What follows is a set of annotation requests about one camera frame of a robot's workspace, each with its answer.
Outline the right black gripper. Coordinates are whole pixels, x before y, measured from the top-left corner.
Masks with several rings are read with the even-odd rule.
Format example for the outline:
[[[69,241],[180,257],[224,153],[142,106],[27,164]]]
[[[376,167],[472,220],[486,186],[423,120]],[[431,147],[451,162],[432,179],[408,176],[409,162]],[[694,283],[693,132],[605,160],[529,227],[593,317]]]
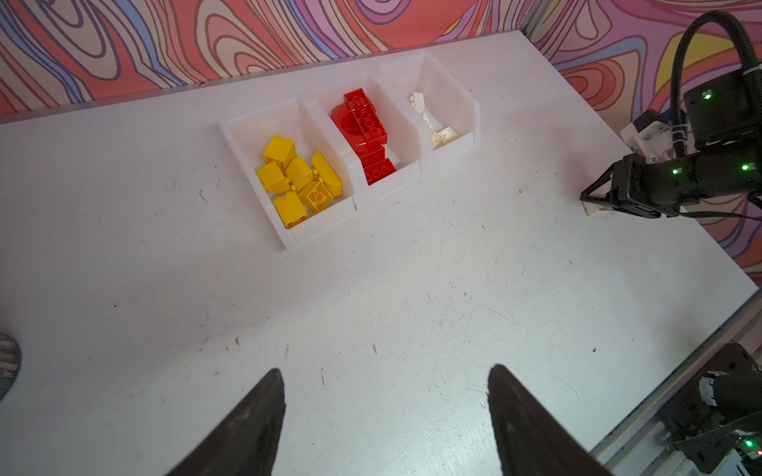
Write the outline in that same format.
[[[625,156],[610,165],[579,198],[581,203],[604,204],[613,212],[644,218],[678,216],[682,205],[708,197],[708,189],[698,177],[697,158],[692,155],[647,164],[637,154]]]

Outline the white lego block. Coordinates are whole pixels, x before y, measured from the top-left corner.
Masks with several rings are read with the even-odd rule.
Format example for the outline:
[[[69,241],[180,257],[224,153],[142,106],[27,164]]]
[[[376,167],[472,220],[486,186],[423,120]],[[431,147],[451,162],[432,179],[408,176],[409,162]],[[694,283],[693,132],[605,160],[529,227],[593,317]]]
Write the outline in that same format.
[[[426,110],[426,103],[425,103],[425,97],[423,93],[420,93],[418,91],[415,91],[411,94],[410,98],[410,104],[413,106],[415,111],[419,114],[424,114]]]

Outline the yellow sloped lego brick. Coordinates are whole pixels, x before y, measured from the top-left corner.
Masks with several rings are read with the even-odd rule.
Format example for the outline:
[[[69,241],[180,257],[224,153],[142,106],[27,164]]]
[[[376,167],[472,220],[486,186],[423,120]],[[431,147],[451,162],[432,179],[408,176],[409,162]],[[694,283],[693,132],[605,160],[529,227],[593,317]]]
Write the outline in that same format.
[[[267,194],[287,194],[292,190],[292,183],[281,170],[277,162],[270,162],[256,171]]]

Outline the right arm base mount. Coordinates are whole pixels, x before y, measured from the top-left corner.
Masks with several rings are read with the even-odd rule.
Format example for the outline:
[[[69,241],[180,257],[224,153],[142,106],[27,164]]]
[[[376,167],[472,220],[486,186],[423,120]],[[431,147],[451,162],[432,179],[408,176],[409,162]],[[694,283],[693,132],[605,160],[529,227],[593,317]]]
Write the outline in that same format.
[[[658,412],[681,452],[709,474],[730,452],[761,473],[761,366],[738,343],[724,345]]]

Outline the white long lego plate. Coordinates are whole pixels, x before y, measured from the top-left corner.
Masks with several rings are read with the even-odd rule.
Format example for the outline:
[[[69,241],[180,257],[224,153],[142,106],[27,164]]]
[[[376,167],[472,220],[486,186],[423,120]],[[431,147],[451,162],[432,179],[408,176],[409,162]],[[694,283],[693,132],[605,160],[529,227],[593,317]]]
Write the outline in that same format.
[[[452,127],[446,127],[440,131],[431,131],[432,147],[438,150],[458,139],[458,133]]]

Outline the yellow lego brick front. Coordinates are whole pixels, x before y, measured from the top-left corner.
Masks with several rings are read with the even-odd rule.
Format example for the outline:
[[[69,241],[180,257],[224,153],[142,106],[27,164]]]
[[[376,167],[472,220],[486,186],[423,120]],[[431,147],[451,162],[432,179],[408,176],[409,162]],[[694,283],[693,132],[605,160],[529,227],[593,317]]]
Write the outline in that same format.
[[[309,211],[318,214],[326,210],[335,197],[322,180],[312,180],[298,193],[298,198]]]

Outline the red arch lego piece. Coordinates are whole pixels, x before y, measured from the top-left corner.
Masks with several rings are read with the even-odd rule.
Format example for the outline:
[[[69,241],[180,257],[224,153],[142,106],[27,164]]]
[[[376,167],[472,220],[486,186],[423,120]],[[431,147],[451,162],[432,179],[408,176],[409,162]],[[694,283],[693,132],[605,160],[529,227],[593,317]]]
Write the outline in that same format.
[[[346,103],[337,105],[331,111],[331,120],[341,132],[341,136],[347,140],[353,152],[357,154],[367,147],[367,140]]]

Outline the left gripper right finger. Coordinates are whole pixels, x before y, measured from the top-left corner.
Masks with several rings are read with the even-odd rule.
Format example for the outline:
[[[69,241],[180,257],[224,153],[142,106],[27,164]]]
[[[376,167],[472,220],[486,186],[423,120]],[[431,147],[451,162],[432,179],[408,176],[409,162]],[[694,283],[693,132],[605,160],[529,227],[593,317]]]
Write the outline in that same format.
[[[488,406],[504,475],[607,475],[503,365],[488,376]]]

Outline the yellow lego brick front bin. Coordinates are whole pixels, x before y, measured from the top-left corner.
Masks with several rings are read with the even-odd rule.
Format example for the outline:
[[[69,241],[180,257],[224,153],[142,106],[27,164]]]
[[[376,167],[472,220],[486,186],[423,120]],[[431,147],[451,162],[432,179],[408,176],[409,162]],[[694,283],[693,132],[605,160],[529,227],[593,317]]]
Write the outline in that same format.
[[[273,204],[286,229],[291,229],[309,218],[305,206],[295,192],[277,196]]]

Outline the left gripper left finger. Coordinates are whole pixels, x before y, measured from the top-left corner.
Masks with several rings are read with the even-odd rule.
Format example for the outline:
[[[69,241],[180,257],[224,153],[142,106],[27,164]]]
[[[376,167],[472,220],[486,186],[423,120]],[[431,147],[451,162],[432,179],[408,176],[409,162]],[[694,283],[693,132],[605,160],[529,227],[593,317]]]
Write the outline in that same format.
[[[170,473],[270,475],[285,414],[284,380],[274,368]]]

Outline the yellow tall lego brick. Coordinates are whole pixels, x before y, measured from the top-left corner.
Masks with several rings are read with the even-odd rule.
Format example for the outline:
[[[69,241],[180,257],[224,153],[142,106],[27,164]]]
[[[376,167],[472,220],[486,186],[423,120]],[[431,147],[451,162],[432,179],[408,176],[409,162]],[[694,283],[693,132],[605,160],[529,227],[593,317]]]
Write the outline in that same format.
[[[266,165],[274,163],[282,172],[285,172],[289,164],[297,158],[295,142],[281,136],[274,136],[267,145],[263,158]]]

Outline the yellow curved lego piece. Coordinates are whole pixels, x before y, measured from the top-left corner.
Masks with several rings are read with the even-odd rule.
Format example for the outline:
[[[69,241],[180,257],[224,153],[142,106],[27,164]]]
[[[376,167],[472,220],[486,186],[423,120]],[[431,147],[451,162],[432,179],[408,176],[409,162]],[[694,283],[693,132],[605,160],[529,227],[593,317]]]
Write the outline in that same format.
[[[333,198],[342,196],[343,182],[322,153],[313,154],[312,164],[315,178],[325,185],[331,196]]]

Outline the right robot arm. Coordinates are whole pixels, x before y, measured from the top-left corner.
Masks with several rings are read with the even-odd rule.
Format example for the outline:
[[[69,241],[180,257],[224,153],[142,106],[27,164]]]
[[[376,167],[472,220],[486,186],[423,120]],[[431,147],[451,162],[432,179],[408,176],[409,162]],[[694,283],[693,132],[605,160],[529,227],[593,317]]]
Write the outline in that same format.
[[[726,31],[740,67],[683,91],[691,41],[709,23]],[[621,137],[631,154],[581,192],[583,203],[649,219],[688,216],[689,205],[734,194],[761,203],[761,63],[733,15],[710,11],[688,27],[674,56],[668,110],[647,110]]]

